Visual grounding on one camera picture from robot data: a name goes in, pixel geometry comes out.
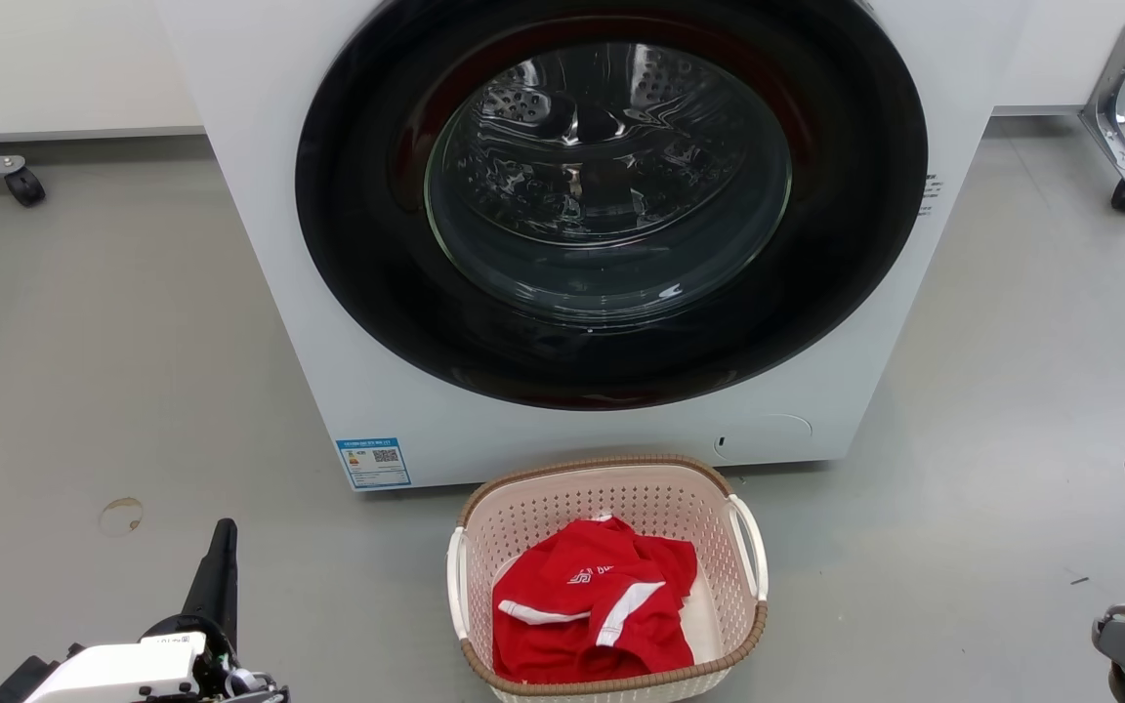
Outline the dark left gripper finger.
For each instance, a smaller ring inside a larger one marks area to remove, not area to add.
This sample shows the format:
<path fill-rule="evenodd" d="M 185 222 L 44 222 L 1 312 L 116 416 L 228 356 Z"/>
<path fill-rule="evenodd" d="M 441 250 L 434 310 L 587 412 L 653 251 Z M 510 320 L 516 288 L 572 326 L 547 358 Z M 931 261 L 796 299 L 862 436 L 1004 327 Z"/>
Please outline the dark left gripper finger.
<path fill-rule="evenodd" d="M 201 558 L 182 609 L 183 618 L 201 620 L 210 637 L 219 631 L 223 647 L 237 651 L 238 529 L 235 520 L 222 517 Z"/>

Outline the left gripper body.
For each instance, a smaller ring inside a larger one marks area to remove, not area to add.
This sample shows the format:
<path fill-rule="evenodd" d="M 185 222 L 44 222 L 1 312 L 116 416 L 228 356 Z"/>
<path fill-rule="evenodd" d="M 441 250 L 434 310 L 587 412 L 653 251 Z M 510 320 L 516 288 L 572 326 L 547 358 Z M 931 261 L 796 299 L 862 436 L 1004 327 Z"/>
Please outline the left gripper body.
<path fill-rule="evenodd" d="M 168 618 L 134 643 L 94 645 L 54 666 L 27 702 L 289 702 L 267 672 L 241 667 L 207 618 Z"/>

